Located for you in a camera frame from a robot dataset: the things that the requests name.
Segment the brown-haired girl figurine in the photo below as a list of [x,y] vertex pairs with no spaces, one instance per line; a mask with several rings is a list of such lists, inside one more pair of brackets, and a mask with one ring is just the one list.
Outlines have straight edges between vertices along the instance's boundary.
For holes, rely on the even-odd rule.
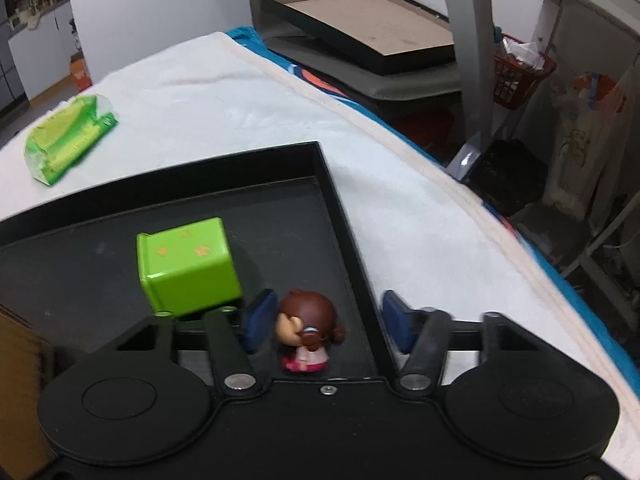
[[334,303],[320,292],[303,289],[291,290],[280,301],[274,333],[283,369],[296,374],[324,370],[330,362],[328,348],[345,338]]

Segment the green square tin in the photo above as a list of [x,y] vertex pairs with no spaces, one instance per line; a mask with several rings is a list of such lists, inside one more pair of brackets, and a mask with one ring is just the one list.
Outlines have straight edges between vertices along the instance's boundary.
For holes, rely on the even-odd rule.
[[219,217],[137,235],[138,275],[156,314],[175,318],[243,296]]

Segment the black shallow tray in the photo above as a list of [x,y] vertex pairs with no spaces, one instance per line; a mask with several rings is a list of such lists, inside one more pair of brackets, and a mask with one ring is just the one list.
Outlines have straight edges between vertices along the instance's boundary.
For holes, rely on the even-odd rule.
[[154,314],[193,321],[222,274],[241,289],[334,303],[332,378],[390,377],[378,307],[316,142],[189,162],[86,188],[1,223],[1,304],[48,341],[93,352]]

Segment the white table cloth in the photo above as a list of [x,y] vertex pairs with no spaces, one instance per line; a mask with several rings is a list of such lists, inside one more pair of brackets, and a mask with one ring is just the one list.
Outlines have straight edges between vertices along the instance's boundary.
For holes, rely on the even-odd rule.
[[552,266],[463,185],[376,119],[268,58],[248,29],[214,32],[107,75],[118,126],[55,185],[1,151],[1,214],[184,162],[316,141],[373,289],[475,318],[500,311],[601,375],[620,400],[605,460],[639,474],[639,375]]

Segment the green tissue pack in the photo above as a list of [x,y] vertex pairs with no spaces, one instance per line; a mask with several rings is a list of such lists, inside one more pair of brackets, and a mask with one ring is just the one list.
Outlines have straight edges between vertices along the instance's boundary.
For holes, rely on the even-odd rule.
[[54,185],[117,125],[104,96],[83,94],[64,102],[29,129],[24,159],[30,175]]

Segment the brown cardboard box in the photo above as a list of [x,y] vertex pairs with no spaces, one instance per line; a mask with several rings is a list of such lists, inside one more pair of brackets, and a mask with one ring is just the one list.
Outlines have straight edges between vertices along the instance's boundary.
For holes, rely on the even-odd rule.
[[3,308],[0,360],[1,477],[28,479],[53,458],[37,415],[40,393],[52,377],[53,349]]

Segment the red basket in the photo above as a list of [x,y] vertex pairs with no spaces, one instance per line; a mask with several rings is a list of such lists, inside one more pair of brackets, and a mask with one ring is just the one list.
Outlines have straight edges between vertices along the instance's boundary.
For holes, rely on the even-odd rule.
[[496,43],[494,101],[508,110],[517,110],[555,70],[556,63],[536,44],[502,34]]

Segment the orange carton on floor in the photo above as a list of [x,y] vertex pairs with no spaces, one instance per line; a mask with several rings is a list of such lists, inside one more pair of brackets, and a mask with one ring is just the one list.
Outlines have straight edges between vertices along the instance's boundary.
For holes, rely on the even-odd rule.
[[79,92],[85,91],[92,86],[92,80],[85,62],[84,54],[81,51],[74,53],[70,57],[70,76]]

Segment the white kitchen cabinet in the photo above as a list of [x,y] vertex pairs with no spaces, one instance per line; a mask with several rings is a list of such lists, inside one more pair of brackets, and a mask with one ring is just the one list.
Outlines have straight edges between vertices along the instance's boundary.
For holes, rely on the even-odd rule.
[[41,15],[34,29],[23,28],[9,39],[18,76],[29,101],[70,76],[70,58],[78,51],[66,0]]

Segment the grey chair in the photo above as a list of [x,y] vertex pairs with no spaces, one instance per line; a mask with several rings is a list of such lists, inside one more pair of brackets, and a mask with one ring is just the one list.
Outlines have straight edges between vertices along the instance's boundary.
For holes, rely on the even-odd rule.
[[414,0],[250,0],[266,47],[370,100],[461,89],[445,15]]

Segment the black picture frame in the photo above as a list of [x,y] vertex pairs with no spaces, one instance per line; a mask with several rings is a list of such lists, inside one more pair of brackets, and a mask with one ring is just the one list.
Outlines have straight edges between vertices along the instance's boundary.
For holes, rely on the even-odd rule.
[[448,18],[413,0],[260,0],[260,6],[379,75],[456,60]]

